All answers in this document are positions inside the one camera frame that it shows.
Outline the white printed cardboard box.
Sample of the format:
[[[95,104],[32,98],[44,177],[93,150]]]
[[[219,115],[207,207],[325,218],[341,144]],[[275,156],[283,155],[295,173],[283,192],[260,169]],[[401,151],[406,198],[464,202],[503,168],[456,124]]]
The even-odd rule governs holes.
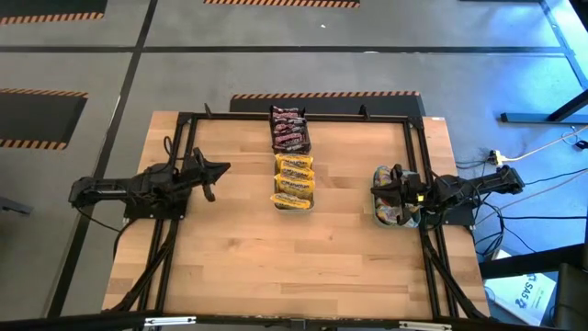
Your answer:
[[[532,326],[553,326],[557,272],[530,273],[483,282],[492,306]]]

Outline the black desk frame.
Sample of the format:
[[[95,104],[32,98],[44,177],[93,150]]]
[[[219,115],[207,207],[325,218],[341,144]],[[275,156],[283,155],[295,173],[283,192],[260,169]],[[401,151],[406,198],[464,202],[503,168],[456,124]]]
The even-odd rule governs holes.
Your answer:
[[[504,112],[500,115],[500,120],[504,123],[513,124],[588,125],[588,115],[578,115],[580,110],[588,106],[588,77],[584,74],[582,67],[576,60],[575,52],[561,31],[559,23],[552,14],[548,1],[537,0],[537,2],[541,6],[548,23],[551,25],[552,32],[563,49],[563,55],[573,70],[583,91],[549,114]]]

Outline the grey furniture foot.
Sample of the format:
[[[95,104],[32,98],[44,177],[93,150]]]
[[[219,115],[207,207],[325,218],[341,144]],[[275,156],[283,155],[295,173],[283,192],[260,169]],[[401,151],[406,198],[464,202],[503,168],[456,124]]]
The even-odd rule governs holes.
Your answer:
[[[16,202],[14,200],[5,197],[0,197],[0,210],[13,211],[23,215],[30,215],[33,211],[33,208],[28,205]]]

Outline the black hazard-striped floor mat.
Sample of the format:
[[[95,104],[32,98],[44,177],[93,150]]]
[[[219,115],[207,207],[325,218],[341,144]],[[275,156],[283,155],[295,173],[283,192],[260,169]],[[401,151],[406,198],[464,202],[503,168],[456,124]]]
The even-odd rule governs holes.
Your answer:
[[[0,26],[101,19],[107,0],[0,0]]]
[[[0,148],[64,150],[86,92],[0,88]]]
[[[359,8],[360,0],[203,0],[205,5]]]
[[[358,114],[364,107],[370,115],[425,115],[420,93],[406,90],[236,94],[231,98],[230,112],[265,112],[271,106],[305,108],[312,114]]]

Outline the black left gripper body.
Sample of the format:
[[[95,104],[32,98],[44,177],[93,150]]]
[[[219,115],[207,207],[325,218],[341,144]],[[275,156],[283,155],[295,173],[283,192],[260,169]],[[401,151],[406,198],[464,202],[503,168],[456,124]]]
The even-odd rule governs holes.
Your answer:
[[[183,163],[183,170],[178,175],[177,185],[182,189],[201,186],[207,201],[216,200],[211,186],[216,182],[215,164],[208,161],[199,148],[194,148]]]

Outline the silver rig bracket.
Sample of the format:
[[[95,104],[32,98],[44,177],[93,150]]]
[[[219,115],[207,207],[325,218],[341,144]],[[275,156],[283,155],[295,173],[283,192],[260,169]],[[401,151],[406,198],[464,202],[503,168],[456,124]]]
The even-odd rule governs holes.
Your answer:
[[[399,329],[409,329],[412,331],[453,331],[452,325],[422,321],[400,321]]]
[[[144,327],[159,327],[169,325],[193,325],[197,322],[195,316],[147,317]]]

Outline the smoky translucent plastic bin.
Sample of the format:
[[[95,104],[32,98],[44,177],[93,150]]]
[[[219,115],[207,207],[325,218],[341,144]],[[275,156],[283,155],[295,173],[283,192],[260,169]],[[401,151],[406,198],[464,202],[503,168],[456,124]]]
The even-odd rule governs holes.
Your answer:
[[[272,149],[275,154],[308,154],[311,138],[305,108],[269,108]]]

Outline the green plastic bin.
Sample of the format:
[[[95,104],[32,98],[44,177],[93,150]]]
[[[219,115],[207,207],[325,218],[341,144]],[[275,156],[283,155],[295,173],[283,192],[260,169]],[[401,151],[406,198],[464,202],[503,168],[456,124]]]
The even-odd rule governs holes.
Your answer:
[[[392,172],[391,172],[391,178],[393,178],[393,177],[395,176],[395,174],[394,174],[394,170],[393,170],[393,168],[392,168],[392,167],[390,167],[390,168],[392,169]],[[377,205],[380,205],[380,204],[376,202],[374,195],[373,195],[373,199],[372,199],[372,201],[373,201],[373,209],[374,209],[374,217],[375,217],[375,208],[376,208],[376,206],[377,206]],[[382,226],[381,224],[379,224],[379,223],[378,223],[378,221],[377,221],[376,217],[375,217],[375,223],[376,223],[376,224],[378,224],[378,225],[380,225],[380,226]]]

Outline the pale grey plastic bin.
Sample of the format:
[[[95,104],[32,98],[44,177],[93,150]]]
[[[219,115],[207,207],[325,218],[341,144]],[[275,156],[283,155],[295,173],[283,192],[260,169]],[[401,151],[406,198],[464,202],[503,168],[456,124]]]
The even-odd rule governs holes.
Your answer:
[[[307,154],[276,154],[274,194],[279,210],[308,211],[314,205],[313,157]]]

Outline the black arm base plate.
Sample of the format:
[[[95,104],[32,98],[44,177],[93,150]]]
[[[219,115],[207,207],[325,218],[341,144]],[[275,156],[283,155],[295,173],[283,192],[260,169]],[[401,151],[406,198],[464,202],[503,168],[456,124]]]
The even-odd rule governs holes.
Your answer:
[[[474,224],[475,209],[476,206],[472,202],[449,208],[441,213],[441,223],[469,227]]]
[[[145,192],[132,191],[126,203],[124,217],[128,219],[181,219],[187,210],[191,194],[188,188],[164,191],[149,188]]]

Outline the black overhead rig bar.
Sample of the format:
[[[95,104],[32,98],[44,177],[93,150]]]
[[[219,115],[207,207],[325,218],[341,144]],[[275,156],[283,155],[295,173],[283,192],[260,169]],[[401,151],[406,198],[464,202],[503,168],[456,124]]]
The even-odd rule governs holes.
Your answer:
[[[387,319],[305,319],[247,317],[228,315],[175,315],[195,316],[193,325],[260,325],[264,327],[281,326],[293,331],[312,331],[322,328],[359,327],[377,329],[399,329],[400,321]],[[163,316],[155,311],[144,312],[105,312],[101,314],[70,315],[52,318],[24,319],[0,322],[0,331],[123,331],[144,327],[147,317]],[[464,319],[439,317],[422,321],[452,325],[453,331],[568,331],[555,327],[531,325],[511,325],[492,319]]]

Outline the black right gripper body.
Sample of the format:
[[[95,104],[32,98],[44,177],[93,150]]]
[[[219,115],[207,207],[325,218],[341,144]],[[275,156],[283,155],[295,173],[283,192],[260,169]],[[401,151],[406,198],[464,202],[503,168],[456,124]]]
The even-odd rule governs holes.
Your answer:
[[[427,186],[418,173],[396,164],[390,171],[392,180],[391,207],[396,212],[397,225],[418,225]]]

